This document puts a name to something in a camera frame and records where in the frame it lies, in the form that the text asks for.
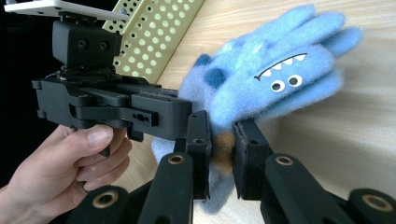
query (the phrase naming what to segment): white device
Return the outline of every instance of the white device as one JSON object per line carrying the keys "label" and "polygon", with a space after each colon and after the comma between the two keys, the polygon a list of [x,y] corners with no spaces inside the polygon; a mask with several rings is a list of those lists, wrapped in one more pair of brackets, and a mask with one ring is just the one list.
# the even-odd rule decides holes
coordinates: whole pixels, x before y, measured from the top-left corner
{"label": "white device", "polygon": [[91,16],[101,21],[128,21],[130,17],[121,13],[106,11],[95,7],[86,7],[79,4],[60,0],[41,0],[25,3],[5,5],[6,12],[18,14],[59,17],[59,12],[68,11],[81,15]]}

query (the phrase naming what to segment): human hand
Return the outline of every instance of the human hand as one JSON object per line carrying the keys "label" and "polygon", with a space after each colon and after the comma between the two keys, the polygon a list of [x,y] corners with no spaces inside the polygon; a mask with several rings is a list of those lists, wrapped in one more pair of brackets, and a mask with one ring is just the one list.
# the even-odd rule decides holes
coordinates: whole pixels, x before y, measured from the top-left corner
{"label": "human hand", "polygon": [[[0,189],[0,223],[47,223],[75,207],[85,190],[109,185],[129,165],[125,129],[60,125]],[[110,144],[108,158],[98,154]]]}

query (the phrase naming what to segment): white tooth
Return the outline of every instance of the white tooth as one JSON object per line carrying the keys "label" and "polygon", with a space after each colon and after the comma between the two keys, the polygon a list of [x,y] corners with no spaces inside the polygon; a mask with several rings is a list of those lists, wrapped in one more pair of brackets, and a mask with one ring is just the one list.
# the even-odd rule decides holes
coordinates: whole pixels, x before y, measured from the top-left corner
{"label": "white tooth", "polygon": [[293,59],[292,59],[292,58],[289,58],[289,59],[287,59],[286,61],[284,61],[283,63],[288,64],[288,65],[291,65],[291,64],[293,63]]}
{"label": "white tooth", "polygon": [[294,58],[297,59],[298,61],[302,61],[305,58],[305,54],[295,56]]}
{"label": "white tooth", "polygon": [[272,68],[274,68],[274,69],[276,69],[276,70],[280,70],[280,69],[282,69],[282,63],[277,63],[274,67],[272,67]]}
{"label": "white tooth", "polygon": [[262,73],[263,77],[270,77],[271,76],[271,70],[266,70],[265,72]]}

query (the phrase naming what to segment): wooden surface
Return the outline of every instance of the wooden surface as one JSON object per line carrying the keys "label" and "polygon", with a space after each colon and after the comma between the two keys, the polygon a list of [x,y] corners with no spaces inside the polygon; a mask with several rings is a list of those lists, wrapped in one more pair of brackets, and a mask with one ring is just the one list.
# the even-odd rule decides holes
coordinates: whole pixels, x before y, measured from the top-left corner
{"label": "wooden surface", "polygon": [[[373,188],[396,198],[396,2],[206,0],[159,83],[178,89],[201,53],[212,54],[231,38],[253,31],[303,4],[346,14],[364,39],[341,57],[346,84],[333,97],[278,120],[262,131],[275,152],[297,157],[323,187],[346,198]],[[134,143],[129,170],[116,183],[133,190],[155,174],[150,136]],[[257,202],[230,201],[215,216],[199,208],[194,223],[263,223]]]}

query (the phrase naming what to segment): green perforated panel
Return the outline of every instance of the green perforated panel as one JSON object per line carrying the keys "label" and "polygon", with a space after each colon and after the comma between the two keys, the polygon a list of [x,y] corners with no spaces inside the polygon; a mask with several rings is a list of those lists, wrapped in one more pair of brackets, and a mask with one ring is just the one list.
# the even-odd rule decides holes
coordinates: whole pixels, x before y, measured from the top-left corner
{"label": "green perforated panel", "polygon": [[129,21],[106,21],[103,28],[123,34],[118,74],[156,83],[204,0],[120,0],[114,12]]}

